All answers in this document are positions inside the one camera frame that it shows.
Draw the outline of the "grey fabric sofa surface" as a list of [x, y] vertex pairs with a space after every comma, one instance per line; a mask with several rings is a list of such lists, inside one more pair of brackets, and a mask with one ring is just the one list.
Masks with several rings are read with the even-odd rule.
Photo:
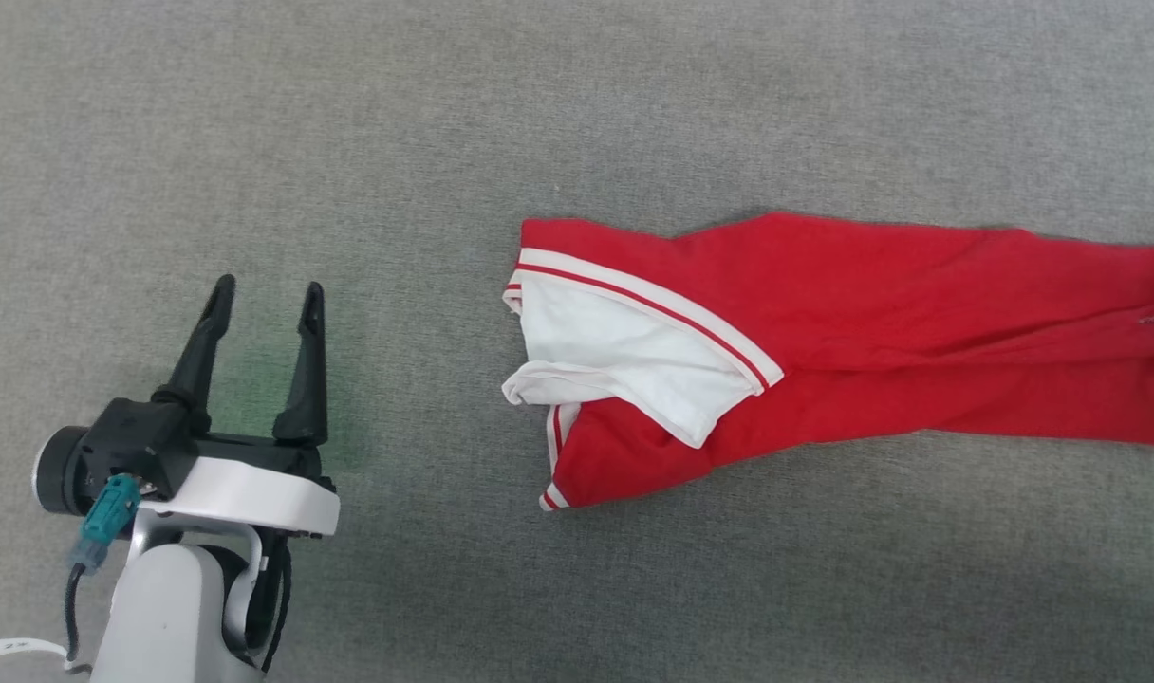
[[538, 506], [520, 222], [772, 211], [1154, 242], [1154, 0], [0, 0], [0, 638], [65, 639], [35, 455], [232, 273], [220, 431], [270, 430], [328, 300], [340, 526], [270, 683], [1154, 683], [1154, 446], [920, 433]]

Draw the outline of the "red and white jersey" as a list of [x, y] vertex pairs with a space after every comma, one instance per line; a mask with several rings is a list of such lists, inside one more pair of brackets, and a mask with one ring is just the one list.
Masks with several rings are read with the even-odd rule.
[[529, 219], [504, 303], [545, 510], [914, 431], [1154, 446], [1154, 245], [765, 213], [685, 237]]

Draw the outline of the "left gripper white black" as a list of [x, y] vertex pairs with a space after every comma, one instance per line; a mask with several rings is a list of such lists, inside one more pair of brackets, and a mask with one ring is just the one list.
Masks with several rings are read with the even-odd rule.
[[334, 536], [339, 494], [305, 449], [328, 441], [325, 291], [312, 282], [304, 298], [288, 398], [273, 419], [278, 444], [209, 431], [217, 346], [228, 332], [235, 290], [233, 275], [218, 277], [174, 371], [151, 399], [114, 398], [87, 428], [90, 491], [125, 475], [148, 489], [140, 510], [149, 513]]

